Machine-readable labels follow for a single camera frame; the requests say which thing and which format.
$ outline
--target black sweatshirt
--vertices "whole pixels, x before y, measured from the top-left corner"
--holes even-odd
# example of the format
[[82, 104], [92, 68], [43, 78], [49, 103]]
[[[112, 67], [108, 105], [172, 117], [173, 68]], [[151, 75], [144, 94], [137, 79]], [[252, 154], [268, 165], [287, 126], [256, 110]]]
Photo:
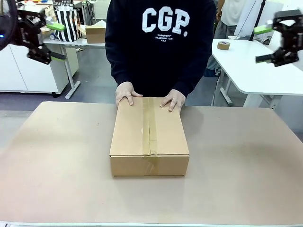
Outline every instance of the black sweatshirt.
[[212, 52], [214, 0], [111, 0], [106, 52], [117, 84], [144, 96], [187, 96]]

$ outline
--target white shirt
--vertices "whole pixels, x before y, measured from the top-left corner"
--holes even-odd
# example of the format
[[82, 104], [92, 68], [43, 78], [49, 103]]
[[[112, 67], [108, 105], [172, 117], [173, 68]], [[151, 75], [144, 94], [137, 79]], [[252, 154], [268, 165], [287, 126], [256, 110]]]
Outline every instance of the white shirt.
[[225, 0], [222, 7], [221, 21], [227, 26], [238, 24], [246, 0]]

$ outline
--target caster wheel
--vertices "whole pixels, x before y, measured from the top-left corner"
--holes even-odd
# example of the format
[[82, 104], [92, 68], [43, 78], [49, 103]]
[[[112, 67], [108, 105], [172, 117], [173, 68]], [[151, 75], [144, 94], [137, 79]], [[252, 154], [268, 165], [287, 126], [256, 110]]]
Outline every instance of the caster wheel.
[[53, 98], [58, 98], [58, 97], [60, 97], [60, 94], [57, 94], [57, 93], [55, 93], [55, 92], [52, 92], [52, 96], [53, 96]]

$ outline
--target sleeve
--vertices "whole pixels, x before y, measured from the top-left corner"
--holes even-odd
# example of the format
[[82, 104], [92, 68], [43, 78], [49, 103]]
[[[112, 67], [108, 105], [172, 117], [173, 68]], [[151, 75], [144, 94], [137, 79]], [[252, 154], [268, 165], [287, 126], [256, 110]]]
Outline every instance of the sleeve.
[[196, 34], [188, 48], [181, 76], [173, 87], [173, 89], [184, 94], [185, 97], [195, 89], [202, 78], [208, 59], [212, 54], [215, 14], [216, 7], [214, 2], [211, 1], [204, 6], [199, 21], [195, 21]]
[[107, 12], [107, 28], [105, 34], [105, 50], [112, 68], [112, 77], [118, 86], [123, 82], [131, 82], [127, 70], [126, 32], [126, 0], [111, 0]]

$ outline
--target black and white striped bag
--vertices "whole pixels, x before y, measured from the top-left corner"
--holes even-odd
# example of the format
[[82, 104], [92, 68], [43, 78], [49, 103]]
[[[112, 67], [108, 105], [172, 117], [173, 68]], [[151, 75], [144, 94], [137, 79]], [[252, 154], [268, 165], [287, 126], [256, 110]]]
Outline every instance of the black and white striped bag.
[[55, 14], [58, 23], [65, 25], [66, 29], [64, 31], [55, 31], [55, 36], [57, 39], [64, 42], [74, 42], [80, 38], [80, 31], [77, 25], [80, 26], [80, 19], [77, 10], [72, 11], [58, 11], [55, 10]]

